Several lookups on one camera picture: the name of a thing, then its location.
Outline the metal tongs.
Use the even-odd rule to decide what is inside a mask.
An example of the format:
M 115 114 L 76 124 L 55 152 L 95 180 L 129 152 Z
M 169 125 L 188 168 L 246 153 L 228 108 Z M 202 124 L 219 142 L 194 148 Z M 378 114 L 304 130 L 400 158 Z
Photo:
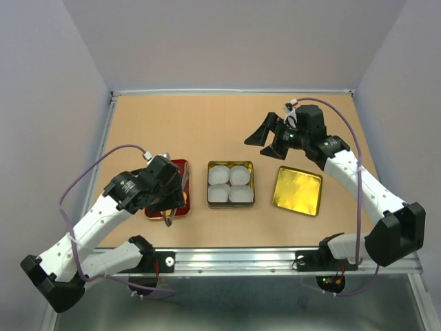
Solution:
M 185 191 L 185 186 L 186 186 L 186 184 L 188 182 L 188 177 L 189 177 L 188 162 L 185 162 L 184 166 L 183 166 L 183 176 L 182 176 L 182 183 L 181 183 L 182 191 L 183 192 Z M 172 222 L 173 222 L 173 219 L 174 219 L 174 217 L 176 215 L 177 210 L 178 210 L 178 208 L 174 208 L 173 210 L 170 210 L 170 214 L 169 215 L 167 215 L 166 211 L 163 212 L 163 220 L 164 220 L 165 225 L 167 227 L 171 227 L 172 226 Z

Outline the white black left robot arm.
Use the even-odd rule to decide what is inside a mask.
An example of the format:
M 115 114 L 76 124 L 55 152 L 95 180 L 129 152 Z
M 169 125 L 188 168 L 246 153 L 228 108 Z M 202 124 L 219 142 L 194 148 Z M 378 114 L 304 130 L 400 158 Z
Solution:
M 176 211 L 185 207 L 188 167 L 178 167 L 168 154 L 146 154 L 145 158 L 146 167 L 115 176 L 83 218 L 51 248 L 20 263 L 55 312 L 72 308 L 101 279 L 126 270 L 159 272 L 160 257 L 140 235 L 92 255 L 111 231 L 139 210 L 160 212 L 165 224 L 171 225 Z

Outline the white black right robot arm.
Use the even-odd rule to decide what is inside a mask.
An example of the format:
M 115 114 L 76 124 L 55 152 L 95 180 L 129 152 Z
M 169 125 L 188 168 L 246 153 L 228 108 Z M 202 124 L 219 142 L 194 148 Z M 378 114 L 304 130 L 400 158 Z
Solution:
M 352 152 L 340 137 L 327 132 L 318 100 L 285 104 L 285 117 L 270 112 L 244 143 L 259 146 L 260 154 L 284 160 L 289 150 L 302 150 L 323 172 L 334 178 L 357 200 L 357 212 L 373 222 L 368 234 L 361 225 L 353 234 L 335 234 L 319 244 L 317 261 L 332 269 L 342 260 L 358 265 L 370 259 L 381 267 L 418 251 L 424 244 L 426 211 L 417 202 L 407 203 L 386 189 L 362 164 L 362 152 Z

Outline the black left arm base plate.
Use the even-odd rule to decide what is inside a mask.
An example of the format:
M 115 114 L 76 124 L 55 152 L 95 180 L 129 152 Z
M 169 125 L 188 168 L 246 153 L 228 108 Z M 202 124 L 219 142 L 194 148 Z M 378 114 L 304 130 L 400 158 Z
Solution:
M 176 253 L 172 250 L 156 250 L 154 253 L 143 257 L 138 265 L 122 270 L 124 274 L 169 274 L 174 272 Z

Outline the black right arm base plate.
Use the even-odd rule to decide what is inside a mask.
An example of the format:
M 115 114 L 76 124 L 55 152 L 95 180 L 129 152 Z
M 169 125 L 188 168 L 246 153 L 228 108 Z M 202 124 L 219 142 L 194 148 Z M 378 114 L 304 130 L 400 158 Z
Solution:
M 346 259 L 336 259 L 327 248 L 298 250 L 292 267 L 299 272 L 356 271 L 358 266 Z

